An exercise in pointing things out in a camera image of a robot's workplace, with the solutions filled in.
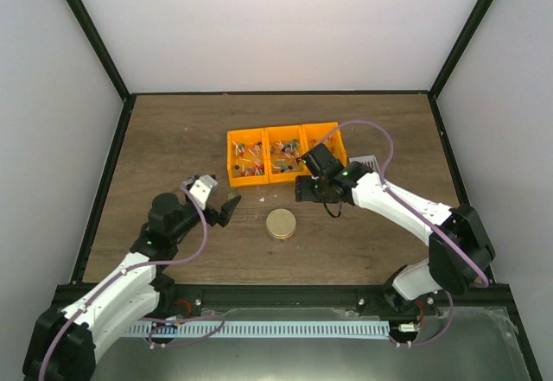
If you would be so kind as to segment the white slotted plastic scoop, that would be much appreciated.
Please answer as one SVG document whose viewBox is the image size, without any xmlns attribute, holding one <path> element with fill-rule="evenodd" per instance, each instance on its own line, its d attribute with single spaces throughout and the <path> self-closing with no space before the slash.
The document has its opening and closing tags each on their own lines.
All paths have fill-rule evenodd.
<svg viewBox="0 0 553 381">
<path fill-rule="evenodd" d="M 350 157 L 349 162 L 359 162 L 363 165 L 366 165 L 375 172 L 380 172 L 378 160 L 374 155 Z"/>
</svg>

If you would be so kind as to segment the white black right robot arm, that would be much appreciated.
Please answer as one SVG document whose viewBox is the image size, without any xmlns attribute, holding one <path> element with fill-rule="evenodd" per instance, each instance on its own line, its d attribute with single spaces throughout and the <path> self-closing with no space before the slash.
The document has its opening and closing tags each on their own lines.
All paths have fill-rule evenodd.
<svg viewBox="0 0 553 381">
<path fill-rule="evenodd" d="M 428 248 L 423 261 L 398 269 L 384 284 L 386 308 L 404 314 L 421 295 L 463 295 L 485 288 L 495 250 L 476 210 L 419 197 L 386 181 L 361 162 L 343 165 L 323 143 L 301 157 L 307 175 L 296 178 L 296 198 L 323 206 L 349 204 L 376 213 L 414 235 Z"/>
</svg>

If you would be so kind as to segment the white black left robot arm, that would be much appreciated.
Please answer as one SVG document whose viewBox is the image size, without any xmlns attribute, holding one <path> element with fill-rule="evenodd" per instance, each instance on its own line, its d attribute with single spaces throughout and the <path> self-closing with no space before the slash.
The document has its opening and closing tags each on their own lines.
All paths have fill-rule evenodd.
<svg viewBox="0 0 553 381">
<path fill-rule="evenodd" d="M 89 380 L 105 352 L 134 323 L 176 305 L 174 282 L 163 270 L 175 264 L 178 244 L 197 225 L 226 226 L 241 201 L 220 209 L 185 193 L 157 195 L 148 220 L 122 262 L 77 301 L 37 319 L 22 372 L 27 380 Z"/>
</svg>

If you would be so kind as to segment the orange bin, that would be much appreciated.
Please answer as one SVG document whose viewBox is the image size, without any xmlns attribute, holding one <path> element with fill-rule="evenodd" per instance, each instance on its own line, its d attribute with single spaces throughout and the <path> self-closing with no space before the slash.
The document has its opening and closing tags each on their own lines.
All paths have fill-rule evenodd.
<svg viewBox="0 0 553 381">
<path fill-rule="evenodd" d="M 270 184 L 294 182 L 297 176 L 308 174 L 302 159 L 308 145 L 301 125 L 268 127 L 264 137 Z"/>
<path fill-rule="evenodd" d="M 337 122 L 303 124 L 302 130 L 307 140 L 308 150 L 311 150 L 316 144 L 324 142 L 333 156 L 346 166 L 347 153 L 338 125 Z"/>
<path fill-rule="evenodd" d="M 227 132 L 226 168 L 231 187 L 269 183 L 269 144 L 263 128 Z"/>
</svg>

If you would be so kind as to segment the gold round jar lid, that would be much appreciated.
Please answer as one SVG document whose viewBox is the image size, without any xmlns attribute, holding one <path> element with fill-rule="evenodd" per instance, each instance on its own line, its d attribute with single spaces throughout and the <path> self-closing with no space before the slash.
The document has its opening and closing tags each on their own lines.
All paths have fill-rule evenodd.
<svg viewBox="0 0 553 381">
<path fill-rule="evenodd" d="M 295 215 L 290 210 L 284 208 L 277 208 L 271 211 L 265 220 L 265 227 L 269 234 L 294 234 L 296 226 Z"/>
</svg>

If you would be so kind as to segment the clear glass jar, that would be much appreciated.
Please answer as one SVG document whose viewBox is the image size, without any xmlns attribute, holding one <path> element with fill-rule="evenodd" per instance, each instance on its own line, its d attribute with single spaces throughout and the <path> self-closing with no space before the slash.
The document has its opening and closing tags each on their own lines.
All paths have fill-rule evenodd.
<svg viewBox="0 0 553 381">
<path fill-rule="evenodd" d="M 281 234 L 270 233 L 269 237 L 271 238 L 272 241 L 275 241 L 275 242 L 288 242 L 294 237 L 294 234 L 289 233 L 286 235 L 281 235 Z"/>
</svg>

